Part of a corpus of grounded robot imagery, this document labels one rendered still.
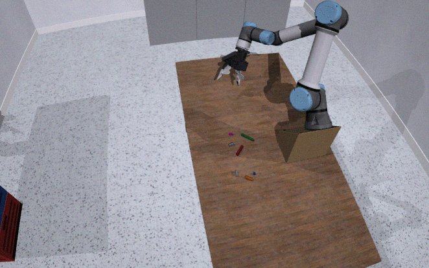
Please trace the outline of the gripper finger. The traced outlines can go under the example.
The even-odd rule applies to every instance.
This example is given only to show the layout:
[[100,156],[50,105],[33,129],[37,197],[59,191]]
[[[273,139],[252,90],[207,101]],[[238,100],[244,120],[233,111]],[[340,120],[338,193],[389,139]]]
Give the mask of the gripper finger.
[[237,84],[239,85],[240,80],[244,79],[244,76],[241,74],[241,70],[236,69],[236,74],[237,74]]
[[220,74],[218,75],[217,80],[219,80],[223,74],[229,74],[230,73],[230,71],[229,71],[231,69],[230,62],[231,62],[231,59],[228,59],[228,61],[225,62],[225,64],[223,65],[223,67],[220,71]]

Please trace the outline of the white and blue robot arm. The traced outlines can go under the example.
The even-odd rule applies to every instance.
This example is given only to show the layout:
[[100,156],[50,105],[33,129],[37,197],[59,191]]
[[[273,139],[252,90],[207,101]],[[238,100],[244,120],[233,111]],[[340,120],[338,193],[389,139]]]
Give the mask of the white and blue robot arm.
[[325,87],[319,84],[335,35],[349,21],[346,9],[334,1],[323,1],[315,9],[315,19],[276,32],[264,30],[245,21],[237,47],[249,50],[252,41],[264,45],[283,43],[315,34],[302,79],[297,81],[289,96],[292,107],[306,111],[305,130],[327,129],[332,122],[327,111]]

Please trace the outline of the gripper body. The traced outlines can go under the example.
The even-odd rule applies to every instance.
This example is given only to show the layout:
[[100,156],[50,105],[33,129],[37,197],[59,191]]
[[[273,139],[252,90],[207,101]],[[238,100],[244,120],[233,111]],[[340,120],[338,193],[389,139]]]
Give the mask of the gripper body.
[[235,47],[235,48],[238,49],[237,55],[230,58],[231,59],[230,66],[233,67],[234,69],[238,69],[245,72],[248,66],[248,62],[245,61],[245,59],[247,54],[250,54],[250,52],[240,47]]

